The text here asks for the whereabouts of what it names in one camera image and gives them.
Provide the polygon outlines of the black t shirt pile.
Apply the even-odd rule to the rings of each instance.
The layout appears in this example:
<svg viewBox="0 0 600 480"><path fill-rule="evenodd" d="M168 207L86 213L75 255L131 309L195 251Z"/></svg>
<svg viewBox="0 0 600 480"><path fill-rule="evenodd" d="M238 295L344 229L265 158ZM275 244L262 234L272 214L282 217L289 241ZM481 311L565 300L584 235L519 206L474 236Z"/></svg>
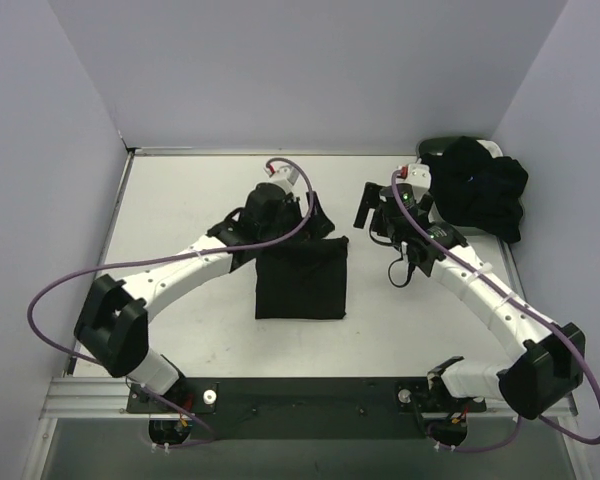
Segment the black t shirt pile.
<svg viewBox="0 0 600 480"><path fill-rule="evenodd" d="M510 156L492 156L478 140L461 136L440 154L423 152L430 193L446 222L473 227L513 244L521 240L521 197L529 174Z"/></svg>

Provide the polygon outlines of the black printed t shirt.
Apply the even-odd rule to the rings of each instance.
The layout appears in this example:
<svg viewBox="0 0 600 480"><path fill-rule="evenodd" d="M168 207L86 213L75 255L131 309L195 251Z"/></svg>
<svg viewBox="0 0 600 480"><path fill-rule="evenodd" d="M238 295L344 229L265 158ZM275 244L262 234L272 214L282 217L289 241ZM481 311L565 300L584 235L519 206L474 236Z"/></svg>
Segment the black printed t shirt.
<svg viewBox="0 0 600 480"><path fill-rule="evenodd" d="M266 249L256 260L255 318L344 319L348 246L343 236Z"/></svg>

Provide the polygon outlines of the dark grey plastic basket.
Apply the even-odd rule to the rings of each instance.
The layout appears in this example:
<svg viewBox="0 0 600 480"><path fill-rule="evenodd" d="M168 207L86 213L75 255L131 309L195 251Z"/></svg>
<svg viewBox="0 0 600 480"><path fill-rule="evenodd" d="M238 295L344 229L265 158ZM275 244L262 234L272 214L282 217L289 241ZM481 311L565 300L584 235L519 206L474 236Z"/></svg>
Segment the dark grey plastic basket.
<svg viewBox="0 0 600 480"><path fill-rule="evenodd" d="M435 156L441 156L444 151L455 141L459 139L459 136L445 136L445 137L434 137L424 139L420 141L416 146L416 157L417 162L421 161L421 157L425 154L431 154ZM473 137L473 140L486 140L479 137ZM455 225L455 228L464 236L485 236L486 232L477 227L466 227Z"/></svg>

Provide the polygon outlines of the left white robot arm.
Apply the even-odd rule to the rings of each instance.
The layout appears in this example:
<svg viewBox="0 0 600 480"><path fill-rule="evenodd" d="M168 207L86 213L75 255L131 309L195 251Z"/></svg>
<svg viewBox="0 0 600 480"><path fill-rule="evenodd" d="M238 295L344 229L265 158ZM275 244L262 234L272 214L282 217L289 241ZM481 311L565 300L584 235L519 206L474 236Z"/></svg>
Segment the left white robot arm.
<svg viewBox="0 0 600 480"><path fill-rule="evenodd" d="M155 317L204 283L227 275L281 244L318 240L334 231L316 194L307 218L291 188L263 182L246 203L231 211L175 259L116 280L105 274L91 285L74 328L76 340L113 378L128 377L149 391L163 411L184 402L184 376L149 345Z"/></svg>

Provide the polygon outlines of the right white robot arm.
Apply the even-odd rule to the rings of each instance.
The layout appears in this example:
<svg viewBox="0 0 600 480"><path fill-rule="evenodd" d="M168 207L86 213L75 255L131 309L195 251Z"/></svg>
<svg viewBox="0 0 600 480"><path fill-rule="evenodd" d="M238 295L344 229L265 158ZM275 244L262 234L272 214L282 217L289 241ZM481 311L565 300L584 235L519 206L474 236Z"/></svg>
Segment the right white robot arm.
<svg viewBox="0 0 600 480"><path fill-rule="evenodd" d="M429 388L449 398L505 401L526 419L536 419L583 382L583 369L567 337L583 353L585 337L574 324L555 332L535 321L530 308L484 262L467 239L446 222L428 218L432 199L416 203L411 185L368 182L354 225L377 234L377 243L400 252L408 272L420 270L461 300L496 338L504 363L453 357L428 373Z"/></svg>

